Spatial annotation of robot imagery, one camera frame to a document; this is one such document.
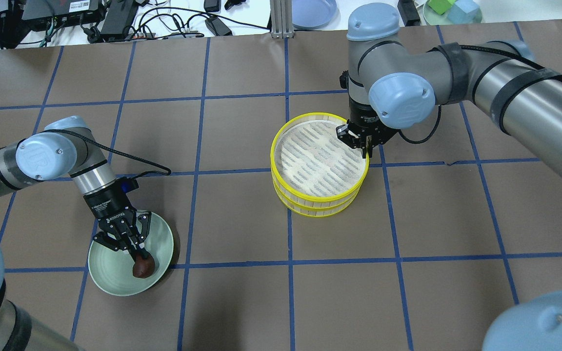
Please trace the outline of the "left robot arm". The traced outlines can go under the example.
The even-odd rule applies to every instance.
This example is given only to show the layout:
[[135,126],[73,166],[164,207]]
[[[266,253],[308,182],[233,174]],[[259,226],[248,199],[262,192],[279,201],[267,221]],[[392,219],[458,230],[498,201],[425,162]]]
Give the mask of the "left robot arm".
[[[89,127],[78,116],[63,118],[9,146],[0,148],[0,197],[69,175],[84,196],[100,231],[94,242],[128,253],[136,278],[150,277],[156,262],[145,249],[150,213],[138,213],[127,193],[138,188],[135,178],[116,178]],[[0,351],[78,351],[69,338],[56,333],[6,298],[4,260],[0,249]]]

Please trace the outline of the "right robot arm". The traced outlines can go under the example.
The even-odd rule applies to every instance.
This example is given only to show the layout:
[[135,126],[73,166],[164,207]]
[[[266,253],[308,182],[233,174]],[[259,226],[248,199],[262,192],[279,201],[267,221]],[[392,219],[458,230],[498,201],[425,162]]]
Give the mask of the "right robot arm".
[[374,147],[420,123],[437,106],[472,102],[562,178],[562,74],[533,62],[522,41],[441,44],[410,54],[399,39],[399,12],[385,3],[348,19],[350,116],[341,142],[371,157]]

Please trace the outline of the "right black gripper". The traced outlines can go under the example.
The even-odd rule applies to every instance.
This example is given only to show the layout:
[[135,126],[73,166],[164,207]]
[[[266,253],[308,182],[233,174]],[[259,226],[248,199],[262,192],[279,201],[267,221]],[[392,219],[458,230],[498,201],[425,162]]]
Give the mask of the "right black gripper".
[[381,118],[368,104],[349,103],[349,118],[337,126],[335,133],[339,141],[351,149],[361,150],[361,157],[373,157],[373,147],[383,145],[393,138],[399,129],[381,122]]

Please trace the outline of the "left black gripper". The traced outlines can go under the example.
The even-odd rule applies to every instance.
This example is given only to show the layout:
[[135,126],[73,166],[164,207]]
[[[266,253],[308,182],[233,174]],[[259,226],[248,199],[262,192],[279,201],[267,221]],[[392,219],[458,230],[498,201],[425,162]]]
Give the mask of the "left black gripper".
[[84,201],[98,221],[93,241],[114,252],[125,251],[133,262],[149,258],[150,211],[138,211],[122,189],[102,189],[85,194]]

